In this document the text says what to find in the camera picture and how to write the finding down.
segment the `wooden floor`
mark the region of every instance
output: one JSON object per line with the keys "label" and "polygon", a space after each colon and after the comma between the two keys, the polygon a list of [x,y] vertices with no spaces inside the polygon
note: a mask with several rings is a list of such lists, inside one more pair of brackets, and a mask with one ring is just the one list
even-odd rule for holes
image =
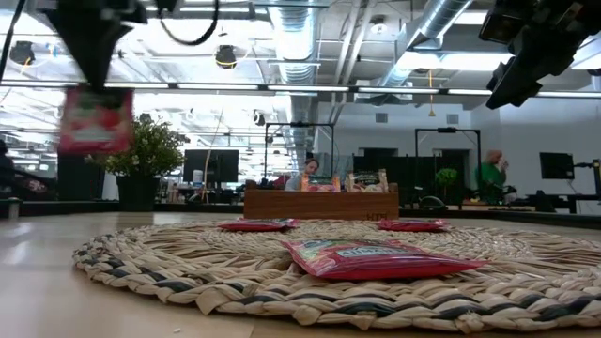
{"label": "wooden floor", "polygon": [[[0,223],[0,335],[10,338],[347,338],[456,337],[415,330],[368,331],[302,328],[247,316],[203,316],[195,308],[163,305],[127,291],[90,283],[74,270],[71,253],[96,235],[126,227],[192,220],[231,219],[220,214],[81,214]],[[453,220],[453,225],[530,229],[601,241],[601,231],[525,223]],[[537,337],[601,337],[601,330],[559,330]],[[483,333],[471,337],[510,337]]]}

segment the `potted plant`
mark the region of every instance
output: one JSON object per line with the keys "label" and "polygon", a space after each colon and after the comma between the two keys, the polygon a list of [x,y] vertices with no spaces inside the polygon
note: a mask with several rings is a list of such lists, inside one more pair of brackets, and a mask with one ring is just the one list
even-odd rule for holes
{"label": "potted plant", "polygon": [[116,175],[119,204],[123,211],[152,211],[159,179],[184,161],[179,149],[182,141],[168,122],[155,122],[141,116],[133,122],[130,148],[109,155],[101,163]]}
{"label": "potted plant", "polygon": [[455,181],[457,180],[457,171],[455,169],[451,169],[451,168],[444,168],[444,169],[440,169],[437,173],[436,173],[436,183],[442,187],[442,191],[443,191],[443,198],[445,203],[447,202],[447,188],[451,187],[452,185],[455,184]]}

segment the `red snack bag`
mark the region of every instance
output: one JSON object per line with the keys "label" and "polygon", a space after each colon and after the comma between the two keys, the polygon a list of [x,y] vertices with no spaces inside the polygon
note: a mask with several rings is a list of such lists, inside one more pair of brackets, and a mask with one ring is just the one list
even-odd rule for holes
{"label": "red snack bag", "polygon": [[444,220],[381,220],[378,223],[378,229],[388,231],[408,231],[408,232],[439,232],[445,231],[448,223]]}
{"label": "red snack bag", "polygon": [[133,92],[125,88],[105,88],[102,93],[83,85],[67,88],[59,151],[89,154],[127,150],[132,98]]}
{"label": "red snack bag", "polygon": [[297,220],[249,220],[239,218],[233,222],[219,224],[219,227],[230,231],[279,231],[297,227]]}
{"label": "red snack bag", "polygon": [[400,240],[316,239],[282,242],[309,274],[331,279],[422,278],[480,268],[467,261],[426,253]]}

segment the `ductwork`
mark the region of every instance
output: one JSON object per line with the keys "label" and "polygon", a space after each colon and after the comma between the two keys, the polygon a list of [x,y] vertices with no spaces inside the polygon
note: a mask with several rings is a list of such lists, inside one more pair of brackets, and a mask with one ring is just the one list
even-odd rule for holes
{"label": "ductwork", "polygon": [[473,0],[430,0],[425,5],[424,15],[416,21],[404,24],[397,39],[400,52],[396,64],[378,83],[380,86],[401,86],[413,69],[403,65],[403,56],[408,48],[432,49],[442,45],[442,36],[451,28],[455,20]]}
{"label": "ductwork", "polygon": [[[270,8],[270,16],[276,31],[278,58],[286,61],[310,59],[316,44],[317,11],[299,7]],[[312,85],[316,80],[316,68],[311,65],[282,64],[280,74],[282,81],[289,85]],[[290,96],[289,122],[314,123],[309,114],[314,100],[311,96]],[[308,129],[296,128],[291,129],[286,137],[295,170],[304,163],[307,147],[313,143],[307,140],[307,135]]]}

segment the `plant pot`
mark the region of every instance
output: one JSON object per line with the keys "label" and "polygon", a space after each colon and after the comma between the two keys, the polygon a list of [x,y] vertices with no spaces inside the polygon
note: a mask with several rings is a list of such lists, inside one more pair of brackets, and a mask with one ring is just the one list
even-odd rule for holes
{"label": "plant pot", "polygon": [[152,211],[154,198],[159,188],[159,179],[155,177],[117,177],[119,205],[121,211]]}

